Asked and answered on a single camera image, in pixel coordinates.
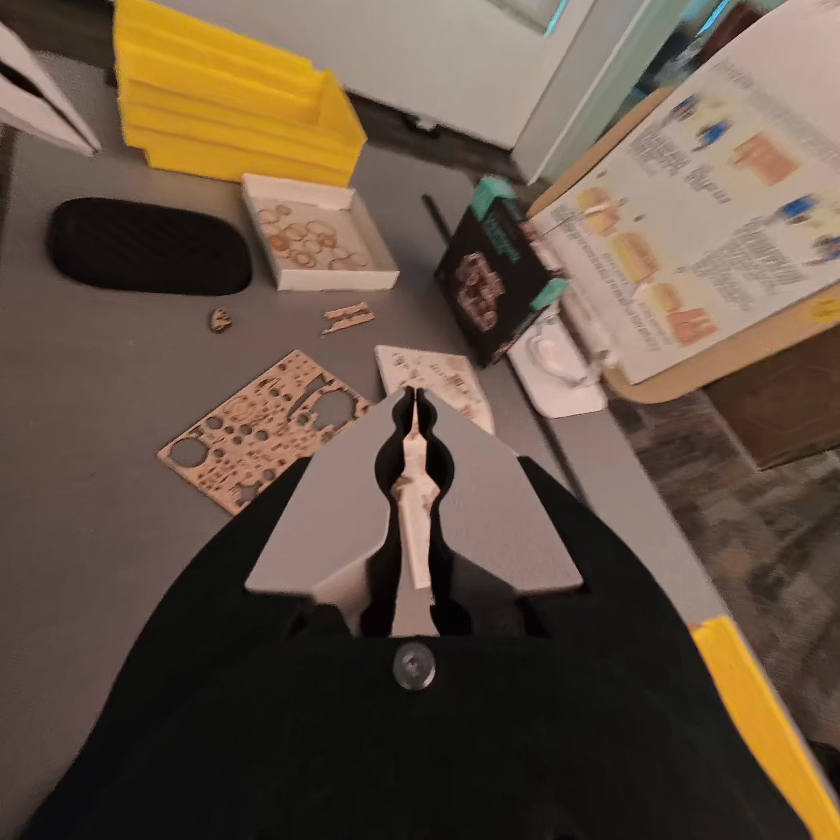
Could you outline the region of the tall stack of yellow bins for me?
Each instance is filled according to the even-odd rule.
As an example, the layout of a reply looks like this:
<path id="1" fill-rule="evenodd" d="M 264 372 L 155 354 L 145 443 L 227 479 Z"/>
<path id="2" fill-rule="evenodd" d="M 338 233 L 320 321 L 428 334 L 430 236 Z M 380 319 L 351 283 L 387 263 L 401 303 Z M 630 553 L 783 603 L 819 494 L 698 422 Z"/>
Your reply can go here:
<path id="1" fill-rule="evenodd" d="M 123 140 L 149 166 L 349 184 L 367 137 L 330 70 L 147 1 L 115 2 L 112 43 Z"/>

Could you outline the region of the white stand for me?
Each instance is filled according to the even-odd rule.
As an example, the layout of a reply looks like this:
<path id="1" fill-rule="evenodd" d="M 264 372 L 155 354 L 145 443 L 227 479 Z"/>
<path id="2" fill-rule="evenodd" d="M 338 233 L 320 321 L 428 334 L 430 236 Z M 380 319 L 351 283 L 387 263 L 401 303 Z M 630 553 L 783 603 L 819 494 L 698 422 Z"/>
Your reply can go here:
<path id="1" fill-rule="evenodd" d="M 541 313 L 507 356 L 542 417 L 561 419 L 606 410 L 601 367 L 580 349 L 556 308 Z"/>

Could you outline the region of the small plywood parts fret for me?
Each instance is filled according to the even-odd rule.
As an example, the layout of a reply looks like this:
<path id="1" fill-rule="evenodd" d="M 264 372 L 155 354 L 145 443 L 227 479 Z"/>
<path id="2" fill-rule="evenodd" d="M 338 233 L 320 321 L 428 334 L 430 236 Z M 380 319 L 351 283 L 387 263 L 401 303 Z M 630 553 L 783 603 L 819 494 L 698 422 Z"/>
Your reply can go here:
<path id="1" fill-rule="evenodd" d="M 321 331 L 321 336 L 338 333 L 346 329 L 361 326 L 375 320 L 375 314 L 371 307 L 364 301 L 353 305 L 333 310 L 327 310 L 322 314 L 324 321 L 328 324 Z"/>

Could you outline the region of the black mesh oval pad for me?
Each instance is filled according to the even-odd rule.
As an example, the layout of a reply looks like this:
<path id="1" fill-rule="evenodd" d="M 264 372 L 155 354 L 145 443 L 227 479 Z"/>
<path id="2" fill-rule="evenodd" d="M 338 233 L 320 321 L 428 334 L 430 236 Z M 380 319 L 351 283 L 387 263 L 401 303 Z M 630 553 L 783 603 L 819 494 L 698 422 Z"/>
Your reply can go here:
<path id="1" fill-rule="evenodd" d="M 222 218 L 114 198 L 58 205 L 45 248 L 60 274 L 107 291 L 228 297 L 253 277 L 245 238 Z"/>

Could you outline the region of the pile of tan rubber bands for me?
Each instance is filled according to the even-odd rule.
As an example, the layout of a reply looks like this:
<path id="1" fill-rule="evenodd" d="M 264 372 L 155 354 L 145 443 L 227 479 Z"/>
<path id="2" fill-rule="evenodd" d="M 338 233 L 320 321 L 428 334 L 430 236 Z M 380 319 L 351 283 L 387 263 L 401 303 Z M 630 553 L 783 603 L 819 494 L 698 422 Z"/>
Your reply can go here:
<path id="1" fill-rule="evenodd" d="M 306 203 L 277 203 L 257 210 L 259 231 L 281 268 L 362 270 L 371 252 L 346 209 Z"/>

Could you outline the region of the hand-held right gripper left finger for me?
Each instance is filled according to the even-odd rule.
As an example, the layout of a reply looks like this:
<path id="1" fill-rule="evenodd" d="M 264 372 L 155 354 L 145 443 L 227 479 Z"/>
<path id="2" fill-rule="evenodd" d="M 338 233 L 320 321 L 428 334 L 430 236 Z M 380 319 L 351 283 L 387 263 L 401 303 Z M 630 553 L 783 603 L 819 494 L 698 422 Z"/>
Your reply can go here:
<path id="1" fill-rule="evenodd" d="M 404 387 L 310 457 L 245 582 L 248 592 L 336 607 L 362 636 L 390 636 L 403 566 L 393 487 L 415 391 Z"/>

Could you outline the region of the brown cardboard box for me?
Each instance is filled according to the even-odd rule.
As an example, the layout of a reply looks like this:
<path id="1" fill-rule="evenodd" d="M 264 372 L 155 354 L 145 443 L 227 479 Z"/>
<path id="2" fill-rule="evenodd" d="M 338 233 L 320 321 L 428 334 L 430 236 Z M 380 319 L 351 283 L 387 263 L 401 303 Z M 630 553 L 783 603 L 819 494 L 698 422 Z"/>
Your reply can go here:
<path id="1" fill-rule="evenodd" d="M 839 327 L 707 385 L 757 469 L 839 446 Z"/>

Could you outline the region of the white cardboard tray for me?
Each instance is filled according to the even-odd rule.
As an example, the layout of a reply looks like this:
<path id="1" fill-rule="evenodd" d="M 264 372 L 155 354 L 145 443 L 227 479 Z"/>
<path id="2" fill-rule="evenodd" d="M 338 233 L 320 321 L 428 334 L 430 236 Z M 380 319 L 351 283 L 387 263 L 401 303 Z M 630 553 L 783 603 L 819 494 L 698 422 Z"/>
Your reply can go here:
<path id="1" fill-rule="evenodd" d="M 245 174 L 241 192 L 248 215 L 266 256 L 279 292 L 389 291 L 400 270 L 360 195 L 351 188 Z M 257 210 L 267 204 L 306 203 L 327 209 L 346 209 L 371 252 L 373 267 L 360 270 L 281 268 L 259 231 Z"/>

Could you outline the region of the tan board with instruction sheet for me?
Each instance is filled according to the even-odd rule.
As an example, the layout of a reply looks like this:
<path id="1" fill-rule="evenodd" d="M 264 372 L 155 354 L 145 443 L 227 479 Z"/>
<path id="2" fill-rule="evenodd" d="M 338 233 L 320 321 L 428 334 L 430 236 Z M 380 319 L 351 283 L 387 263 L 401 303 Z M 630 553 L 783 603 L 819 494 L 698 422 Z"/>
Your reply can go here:
<path id="1" fill-rule="evenodd" d="M 785 2 L 531 206 L 615 393 L 668 402 L 838 325 L 838 61 L 838 2 Z"/>

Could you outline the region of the black framed marker sign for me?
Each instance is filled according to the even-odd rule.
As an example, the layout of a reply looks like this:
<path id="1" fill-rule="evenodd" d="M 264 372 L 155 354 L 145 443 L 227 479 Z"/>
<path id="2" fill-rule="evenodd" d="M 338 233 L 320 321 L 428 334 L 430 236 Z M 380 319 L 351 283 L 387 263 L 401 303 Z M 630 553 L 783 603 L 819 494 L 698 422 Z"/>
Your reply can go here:
<path id="1" fill-rule="evenodd" d="M 10 28 L 1 25 L 1 119 L 6 125 L 60 148 L 92 156 L 96 134 Z"/>

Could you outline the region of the illustrated instruction booklet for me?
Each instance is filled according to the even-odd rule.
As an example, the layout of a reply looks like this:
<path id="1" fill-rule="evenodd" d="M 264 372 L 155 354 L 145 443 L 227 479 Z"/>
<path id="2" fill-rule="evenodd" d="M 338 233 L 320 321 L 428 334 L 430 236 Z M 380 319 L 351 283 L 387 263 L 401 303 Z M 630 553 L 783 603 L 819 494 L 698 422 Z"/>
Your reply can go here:
<path id="1" fill-rule="evenodd" d="M 485 432 L 495 434 L 490 405 L 465 356 L 384 344 L 374 347 L 374 356 L 386 394 L 406 386 L 430 391 Z M 439 493 L 426 472 L 426 454 L 426 440 L 414 413 L 411 430 L 403 440 L 404 469 L 392 494 L 397 502 L 404 554 L 417 590 L 432 586 L 428 570 L 430 512 Z"/>

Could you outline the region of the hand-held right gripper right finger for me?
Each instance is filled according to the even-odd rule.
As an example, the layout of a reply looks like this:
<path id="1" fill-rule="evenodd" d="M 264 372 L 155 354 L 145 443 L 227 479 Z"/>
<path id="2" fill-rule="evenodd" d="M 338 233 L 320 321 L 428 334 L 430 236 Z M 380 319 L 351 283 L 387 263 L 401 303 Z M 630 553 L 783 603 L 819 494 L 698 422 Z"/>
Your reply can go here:
<path id="1" fill-rule="evenodd" d="M 517 453 L 442 398 L 416 391 L 430 509 L 430 608 L 442 636 L 525 634 L 527 601 L 583 586 Z"/>

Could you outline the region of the large plywood parts sheet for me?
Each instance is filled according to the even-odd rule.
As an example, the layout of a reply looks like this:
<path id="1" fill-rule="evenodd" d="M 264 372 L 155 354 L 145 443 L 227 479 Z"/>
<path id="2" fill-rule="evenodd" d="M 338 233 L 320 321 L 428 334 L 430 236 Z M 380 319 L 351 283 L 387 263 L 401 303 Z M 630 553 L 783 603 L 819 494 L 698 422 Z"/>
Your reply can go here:
<path id="1" fill-rule="evenodd" d="M 360 393 L 294 350 L 155 457 L 234 517 L 371 408 Z"/>

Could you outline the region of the black model kit box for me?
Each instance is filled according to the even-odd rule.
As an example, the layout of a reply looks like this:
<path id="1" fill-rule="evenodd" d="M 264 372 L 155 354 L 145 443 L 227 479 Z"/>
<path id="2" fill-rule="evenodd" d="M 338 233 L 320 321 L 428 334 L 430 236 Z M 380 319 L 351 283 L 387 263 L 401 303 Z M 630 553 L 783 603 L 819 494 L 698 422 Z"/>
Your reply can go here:
<path id="1" fill-rule="evenodd" d="M 512 184 L 480 179 L 436 271 L 478 366 L 498 363 L 570 285 Z"/>

